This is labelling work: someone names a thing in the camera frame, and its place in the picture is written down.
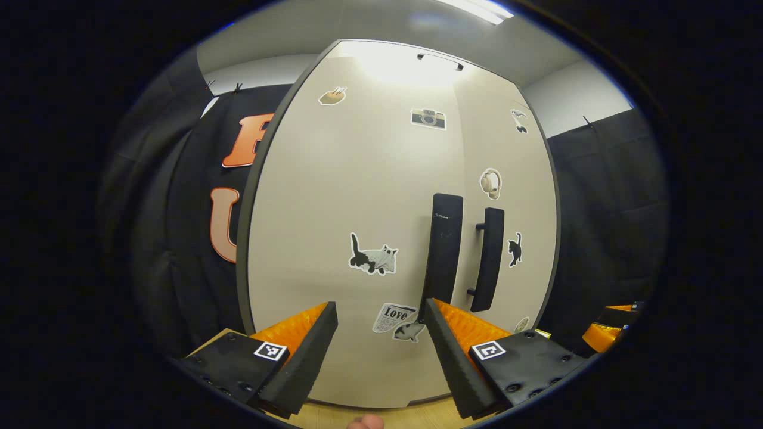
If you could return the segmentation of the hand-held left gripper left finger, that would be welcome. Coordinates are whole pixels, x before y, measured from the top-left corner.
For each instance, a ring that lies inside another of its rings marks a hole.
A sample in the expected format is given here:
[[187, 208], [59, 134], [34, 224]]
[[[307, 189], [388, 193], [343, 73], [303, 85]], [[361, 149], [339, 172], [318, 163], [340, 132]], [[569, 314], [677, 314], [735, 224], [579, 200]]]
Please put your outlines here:
[[179, 364], [224, 396], [289, 419], [307, 402], [337, 327], [328, 301], [256, 334], [224, 329]]

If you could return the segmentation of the ceiling light panel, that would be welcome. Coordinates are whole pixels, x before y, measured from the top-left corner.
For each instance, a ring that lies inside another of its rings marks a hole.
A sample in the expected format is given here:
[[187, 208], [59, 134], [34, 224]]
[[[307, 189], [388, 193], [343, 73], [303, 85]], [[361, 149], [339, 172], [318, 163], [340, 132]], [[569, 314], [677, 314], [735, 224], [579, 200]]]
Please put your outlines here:
[[434, 0], [449, 7], [460, 9], [495, 26], [512, 19], [513, 13], [491, 0]]

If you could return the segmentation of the black backdrop cloth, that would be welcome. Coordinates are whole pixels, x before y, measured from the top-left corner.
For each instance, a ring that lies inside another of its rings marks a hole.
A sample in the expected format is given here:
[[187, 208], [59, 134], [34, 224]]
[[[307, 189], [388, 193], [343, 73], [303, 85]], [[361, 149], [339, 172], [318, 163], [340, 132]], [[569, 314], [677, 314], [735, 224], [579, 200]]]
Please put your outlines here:
[[142, 90], [107, 152], [99, 231], [149, 341], [184, 358], [244, 331], [237, 233], [256, 150], [312, 55], [202, 71], [196, 49]]
[[583, 336], [609, 305], [648, 301], [664, 262], [670, 197], [652, 131], [637, 110], [548, 139], [559, 188], [555, 282], [538, 326], [588, 358]]

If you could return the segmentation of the white shoe cabinet door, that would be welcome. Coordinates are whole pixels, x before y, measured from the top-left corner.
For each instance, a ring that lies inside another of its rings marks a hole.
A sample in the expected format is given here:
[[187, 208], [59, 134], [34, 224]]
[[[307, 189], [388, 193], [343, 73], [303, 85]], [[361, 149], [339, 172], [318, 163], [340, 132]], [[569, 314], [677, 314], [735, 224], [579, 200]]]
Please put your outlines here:
[[499, 328], [531, 329], [553, 281], [559, 236], [558, 197], [550, 150], [518, 86], [465, 66], [455, 84], [463, 137], [465, 190], [460, 264], [452, 304], [469, 310], [480, 291], [488, 207], [504, 212], [501, 261], [491, 306], [477, 312]]
[[400, 408], [449, 387], [417, 322], [433, 196], [463, 197], [461, 71], [420, 47], [341, 41], [309, 71], [259, 150], [246, 249], [253, 326], [334, 301], [314, 401]]

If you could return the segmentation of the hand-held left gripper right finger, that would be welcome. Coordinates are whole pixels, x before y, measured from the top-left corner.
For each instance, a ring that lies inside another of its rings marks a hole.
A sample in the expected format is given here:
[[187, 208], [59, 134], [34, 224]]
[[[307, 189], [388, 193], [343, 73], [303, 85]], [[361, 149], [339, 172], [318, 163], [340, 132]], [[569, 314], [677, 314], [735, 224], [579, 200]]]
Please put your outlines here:
[[461, 418], [526, 407], [588, 368], [588, 358], [527, 329], [510, 334], [429, 298], [424, 321]]

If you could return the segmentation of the white shoe cabinet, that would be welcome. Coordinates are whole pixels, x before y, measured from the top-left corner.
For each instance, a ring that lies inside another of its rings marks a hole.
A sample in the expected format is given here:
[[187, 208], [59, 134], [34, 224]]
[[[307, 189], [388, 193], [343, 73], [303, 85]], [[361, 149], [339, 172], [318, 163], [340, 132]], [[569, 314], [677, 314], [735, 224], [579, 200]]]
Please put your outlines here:
[[[330, 46], [328, 46], [324, 50], [324, 52], [322, 52], [317, 57], [317, 59], [314, 61], [314, 63], [311, 64], [310, 66], [308, 66], [308, 68], [303, 72], [303, 74], [300, 76], [300, 78], [295, 82], [295, 84], [289, 90], [289, 92], [286, 95], [286, 97], [284, 97], [283, 101], [281, 102], [281, 104], [276, 109], [274, 117], [271, 120], [271, 122], [269, 123], [269, 126], [272, 125], [272, 124], [276, 124], [278, 122], [279, 117], [281, 116], [281, 114], [283, 114], [284, 109], [286, 109], [286, 107], [288, 106], [288, 100], [297, 91], [299, 85], [302, 83], [302, 80], [308, 75], [309, 71], [319, 62], [319, 60], [321, 60], [322, 57], [324, 57], [324, 55], [328, 51], [330, 51], [330, 49], [332, 49], [333, 46], [335, 46], [336, 43], [341, 42], [341, 41], [374, 41], [374, 40], [338, 40], [338, 41], [335, 41], [332, 44], [330, 44]], [[387, 41], [376, 41], [376, 42], [395, 43], [395, 42], [387, 42]], [[426, 51], [431, 51], [430, 49], [426, 49], [426, 48], [423, 48], [423, 47], [420, 47], [420, 48], [425, 49]], [[461, 58], [458, 58], [458, 57], [453, 57], [453, 58], [463, 61], [463, 63], [465, 63], [466, 66], [477, 66], [477, 67], [483, 68], [482, 66], [479, 66], [477, 64], [471, 63], [471, 62], [466, 61], [464, 59], [461, 59]], [[540, 121], [539, 121], [539, 119], [537, 117], [537, 114], [536, 114], [536, 119], [537, 119], [537, 122], [539, 123], [540, 127], [542, 128], [542, 125], [540, 124]], [[252, 171], [251, 171], [251, 174], [250, 174], [250, 181], [246, 185], [245, 204], [244, 204], [244, 206], [248, 210], [248, 212], [246, 213], [246, 215], [243, 218], [243, 220], [241, 220], [241, 222], [240, 222], [240, 242], [239, 242], [239, 245], [238, 245], [239, 247], [238, 247], [238, 255], [237, 255], [238, 256], [239, 268], [240, 268], [239, 280], [240, 280], [240, 284], [243, 286], [243, 290], [246, 293], [246, 304], [244, 305], [244, 307], [242, 309], [242, 313], [245, 314], [245, 315], [249, 315], [250, 316], [250, 318], [251, 318], [250, 326], [249, 326], [250, 329], [255, 329], [255, 328], [253, 326], [253, 317], [252, 317], [252, 314], [251, 314], [250, 299], [249, 299], [249, 288], [248, 288], [248, 283], [247, 283], [247, 279], [246, 279], [246, 249], [247, 249], [249, 233], [250, 233], [250, 217], [251, 217], [252, 209], [253, 209], [254, 190], [256, 188], [256, 183], [257, 183], [257, 180], [259, 179], [259, 174], [260, 174], [260, 171], [261, 171], [261, 168], [262, 168], [262, 163], [257, 158], [257, 155], [258, 155], [259, 150], [267, 148], [269, 146], [269, 143], [270, 143], [270, 136], [269, 136], [268, 130], [266, 130], [263, 141], [261, 143], [259, 143], [259, 145], [257, 147], [255, 163], [253, 165], [253, 168], [252, 168]], [[553, 171], [555, 173], [555, 179], [556, 179], [556, 171], [555, 171], [554, 165], [553, 165]], [[463, 183], [465, 185], [465, 171], [464, 171], [464, 169], [463, 169]], [[558, 193], [557, 179], [556, 179], [556, 187], [557, 187], [557, 197], [558, 197], [558, 206], [557, 206], [557, 209], [558, 209], [558, 213], [559, 213], [559, 236], [560, 236], [560, 211], [559, 211], [559, 193]], [[559, 236], [558, 236], [558, 239], [557, 239], [557, 259], [558, 259], [558, 253], [559, 253], [559, 241], [560, 241]], [[557, 259], [556, 259], [556, 263], [555, 263], [553, 281], [551, 282], [551, 285], [548, 288], [548, 296], [550, 296], [551, 286], [553, 285], [553, 282], [554, 282], [554, 279], [555, 279]], [[471, 312], [471, 310], [466, 310], [466, 312], [475, 314], [477, 316], [477, 312]], [[420, 402], [428, 402], [428, 401], [431, 401], [433, 399], [439, 399], [439, 398], [440, 397], [433, 397], [432, 399], [425, 400], [425, 401], [420, 401]]]

